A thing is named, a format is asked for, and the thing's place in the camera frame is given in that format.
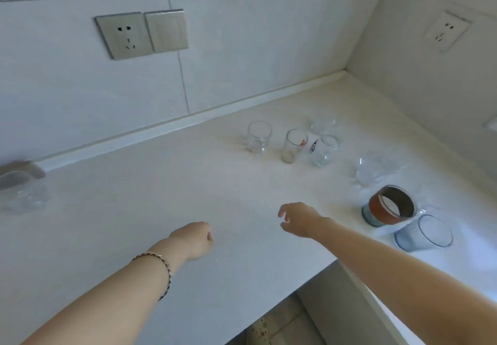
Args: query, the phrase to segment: white countertop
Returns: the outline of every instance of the white countertop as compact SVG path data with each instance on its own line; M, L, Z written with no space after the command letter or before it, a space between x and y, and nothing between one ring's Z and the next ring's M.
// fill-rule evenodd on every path
M318 112L340 115L337 160L319 169L279 149ZM263 156L244 150L253 120L272 124ZM317 138L309 133L309 145ZM214 251L174 276L137 344L223 345L335 257L283 232L281 204L303 201L382 241L360 207L381 185L354 185L350 161L405 144L406 167L383 181L442 208L455 242L414 254L497 300L497 205L482 173L351 76L51 171L42 213L0 221L0 333L4 345L37 327L172 230L207 221Z

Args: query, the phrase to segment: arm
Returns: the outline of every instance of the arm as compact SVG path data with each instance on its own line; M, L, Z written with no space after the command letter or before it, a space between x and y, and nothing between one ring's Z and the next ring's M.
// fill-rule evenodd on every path
M212 243L208 223L190 223L149 251L162 255L174 274L184 261L207 253ZM68 305L22 345L133 344L168 279L160 259L140 257Z
M325 218L283 205L281 227L333 253L426 344L495 343L497 305L446 273Z

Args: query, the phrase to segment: braided bracelet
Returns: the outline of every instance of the braided bracelet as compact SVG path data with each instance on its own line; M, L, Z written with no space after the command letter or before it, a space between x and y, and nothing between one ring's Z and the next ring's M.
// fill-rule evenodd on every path
M155 256L155 257L157 257L157 258L161 259L161 260L162 260L162 262L164 263L165 267L167 268L167 272L169 273L169 281L167 282L167 288L166 288L166 290L165 290L164 295L163 295L162 297L160 297L160 298L159 298L159 300L161 300L162 298L164 298L164 297L165 297L165 295L166 295L166 294L167 294L167 292L169 291L169 287L171 286L171 279L172 279L171 268L169 267L169 264L168 264L168 263L164 260L164 258L163 258L160 254L156 254L156 253L154 253L154 252L145 252L145 253L143 253L143 254L139 254L138 256L135 256L135 257L133 258L133 260L131 260L131 261L134 261L134 260L136 260L137 258L140 258L140 257L142 257L142 256L146 256L146 255L148 255L148 254L149 254L150 256Z

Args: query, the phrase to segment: person's right arm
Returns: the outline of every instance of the person's right arm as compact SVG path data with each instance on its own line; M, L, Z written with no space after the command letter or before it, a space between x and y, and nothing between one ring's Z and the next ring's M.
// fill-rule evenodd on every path
M283 215L285 231L326 247L426 344L497 343L497 305L448 274L301 202Z

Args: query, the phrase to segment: clear glass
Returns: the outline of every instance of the clear glass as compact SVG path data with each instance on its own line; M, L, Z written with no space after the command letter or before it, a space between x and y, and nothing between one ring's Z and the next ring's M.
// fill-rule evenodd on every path
M355 175L362 185L371 186L386 176L395 173L399 168L399 164L394 160L369 152L359 159Z
M325 135L332 133L332 130L337 127L338 119L335 116L319 114L311 125L311 132L314 134Z
M247 149L252 153L263 153L267 149L273 128L265 121L253 121L248 126Z
M395 232L394 240L400 249L413 252L423 249L447 248L452 245L454 237L445 222L435 216L425 214Z
M24 171L0 176L0 209L27 213L42 209L49 200L44 182Z
M307 133L301 129L289 130L286 134L285 145L283 146L283 152L281 154L281 159L285 163L293 163L295 157L300 153L302 148L307 144L309 140Z
M339 147L340 143L336 137L329 134L321 136L312 144L309 150L311 162L318 167L326 166L334 159Z

